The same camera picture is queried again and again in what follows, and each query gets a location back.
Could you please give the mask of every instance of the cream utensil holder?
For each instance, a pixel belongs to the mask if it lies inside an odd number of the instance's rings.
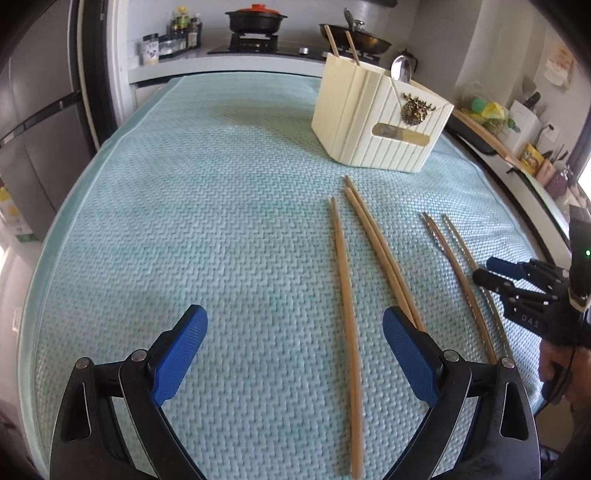
[[[427,118],[411,127],[402,120],[404,95],[432,105]],[[417,82],[390,78],[387,70],[329,54],[316,100],[312,130],[334,160],[354,167],[418,172],[439,138],[453,105]],[[388,124],[428,135],[424,147],[372,134]]]

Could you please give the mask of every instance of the red lid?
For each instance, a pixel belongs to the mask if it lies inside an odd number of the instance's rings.
[[[265,12],[267,14],[277,14],[281,15],[277,10],[271,10],[270,8],[265,7],[265,4],[252,4],[250,8],[241,8],[240,10],[236,10],[237,12]]]

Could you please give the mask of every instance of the wooden chopstick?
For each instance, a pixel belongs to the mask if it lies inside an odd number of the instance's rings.
[[[353,307],[353,291],[351,275],[347,261],[347,244],[340,224],[339,209],[336,199],[330,201],[333,224],[335,226],[336,253],[339,260],[340,288],[343,294],[343,310],[345,313],[345,336],[347,355],[349,358],[349,393],[351,407],[351,475],[359,480],[363,474],[363,404],[361,387],[361,363],[357,344],[357,325]]]
[[[374,230],[375,235],[378,237],[378,241],[379,241],[380,245],[382,246],[382,249],[384,250],[386,257],[388,258],[388,262],[390,263],[390,266],[392,267],[392,271],[394,272],[394,276],[398,280],[398,285],[400,286],[401,291],[397,292],[395,287],[392,287],[392,289],[394,290],[394,294],[396,295],[396,299],[398,300],[398,304],[400,305],[400,308],[402,308],[402,310],[404,311],[404,308],[402,307],[402,305],[405,303],[408,306],[408,310],[411,314],[411,316],[408,317],[408,319],[421,332],[426,332],[427,329],[425,327],[425,324],[423,323],[423,320],[421,318],[421,314],[418,311],[417,305],[414,303],[413,294],[411,293],[406,281],[404,280],[404,276],[402,274],[402,271],[400,270],[400,266],[398,265],[398,262],[396,261],[394,254],[390,250],[390,246],[388,245],[388,242],[386,241],[386,238],[384,237],[384,234],[382,233],[382,229],[380,228],[380,226],[378,225],[378,223],[375,221],[374,217],[372,216],[371,212],[369,211],[369,208],[368,208],[367,204],[365,203],[365,200],[363,199],[361,194],[358,192],[357,187],[355,186],[355,183],[353,182],[353,180],[351,180],[351,178],[349,176],[346,176],[345,183],[351,189],[351,191],[353,192],[353,195],[355,195],[355,198],[357,199],[357,201],[361,205],[361,208],[363,209],[363,212],[365,213],[365,215],[371,225],[371,228]]]
[[[439,241],[439,244],[443,248],[443,252],[445,253],[447,259],[449,260],[449,263],[451,263],[453,270],[456,273],[457,279],[460,281],[460,284],[462,285],[462,290],[464,291],[464,295],[466,296],[466,299],[470,304],[470,308],[472,309],[472,313],[474,314],[474,318],[476,320],[476,325],[480,330],[480,335],[482,336],[482,341],[484,342],[489,362],[492,364],[496,364],[497,357],[495,349],[492,346],[491,336],[486,328],[486,323],[484,321],[484,317],[482,316],[482,312],[480,311],[480,308],[478,308],[478,303],[476,301],[476,297],[474,296],[474,292],[470,288],[470,284],[468,283],[468,280],[464,275],[464,272],[462,271],[462,268],[460,267],[460,264],[458,263],[456,256],[453,254],[452,249],[449,247],[449,244],[445,240],[445,237],[439,230],[437,224],[433,221],[431,217],[429,217],[427,212],[423,212],[422,216],[423,220],[425,220],[425,223],[429,227],[429,230],[432,231],[433,235],[435,235],[435,237]]]
[[[361,225],[363,225],[365,233],[367,234],[369,241],[372,244],[372,247],[374,248],[376,255],[378,256],[378,260],[379,260],[380,264],[382,265],[382,268],[384,269],[384,273],[386,274],[386,278],[388,279],[388,283],[390,284],[390,287],[394,291],[394,296],[396,297],[396,300],[398,301],[398,305],[400,306],[400,308],[402,309],[404,314],[408,317],[408,319],[416,327],[417,325],[414,323],[413,315],[412,315],[410,309],[408,308],[408,302],[406,300],[406,297],[404,296],[404,293],[402,292],[402,287],[400,286],[400,283],[398,282],[396,275],[394,275],[394,270],[392,269],[392,265],[388,261],[388,257],[386,256],[386,252],[384,251],[384,248],[380,244],[380,242],[378,240],[378,236],[376,235],[374,229],[372,228],[371,223],[369,223],[369,219],[368,219],[367,215],[365,215],[365,212],[361,208],[361,204],[359,203],[359,201],[357,200],[357,198],[353,194],[353,191],[350,188],[348,188],[348,187],[345,188],[345,195],[346,195],[347,199],[349,200],[349,202],[351,203],[351,205],[353,206],[355,212],[357,213],[357,216],[359,217],[359,220],[361,221]]]
[[[345,31],[345,35],[347,35],[347,41],[349,42],[349,47],[351,47],[351,52],[353,53],[353,58],[355,59],[355,63],[358,67],[361,65],[359,64],[359,57],[357,56],[357,49],[355,48],[355,44],[353,43],[353,37],[351,37],[351,33],[349,30]]]
[[[457,228],[453,224],[452,220],[445,213],[443,214],[443,222],[447,225],[447,227],[452,232],[452,235],[456,238],[457,243],[460,245],[460,248],[464,252],[464,256],[468,260],[468,264],[470,265],[470,268],[472,270],[477,270],[478,264],[476,263],[476,260],[474,260],[474,257],[472,256],[472,252],[470,252],[470,249],[468,248],[468,246],[464,242],[464,239],[460,235],[460,232],[457,231]],[[496,326],[501,333],[501,340],[503,341],[503,346],[505,347],[505,352],[511,358],[515,358],[513,356],[513,350],[511,349],[511,345],[509,344],[509,339],[507,338],[507,333],[505,331],[505,327],[503,326],[503,321],[501,320],[501,316],[499,315],[499,311],[496,308],[495,301],[492,298],[491,292],[489,292],[485,288],[481,288],[481,290],[482,290],[482,293],[484,293],[484,296],[486,298],[486,302],[488,303],[489,308],[491,309],[492,317],[495,319]]]
[[[330,43],[330,48],[333,51],[333,55],[337,58],[340,57],[339,55],[339,51],[336,48],[336,43],[335,43],[335,38],[332,36],[332,32],[330,31],[330,27],[328,25],[324,26],[324,31],[326,32],[326,36],[329,39],[329,43]]]

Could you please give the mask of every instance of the gray refrigerator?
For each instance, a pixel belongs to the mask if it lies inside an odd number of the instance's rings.
[[[0,177],[41,240],[116,130],[105,62],[106,7],[94,0],[51,3],[15,42],[0,72]]]

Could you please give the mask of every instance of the metal screw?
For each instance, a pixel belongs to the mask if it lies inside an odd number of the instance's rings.
[[[90,363],[90,358],[88,358],[87,356],[83,356],[82,358],[79,358],[78,360],[76,360],[76,368],[79,369],[83,369],[88,367],[88,364]]]
[[[143,360],[146,360],[147,356],[148,356],[148,352],[146,352],[146,350],[136,350],[135,352],[133,352],[131,354],[131,359],[134,362],[141,362]]]
[[[508,356],[501,358],[501,365],[505,368],[515,368],[515,362]]]
[[[460,359],[460,354],[455,350],[445,350],[445,352],[443,352],[443,358],[448,362],[457,362]]]

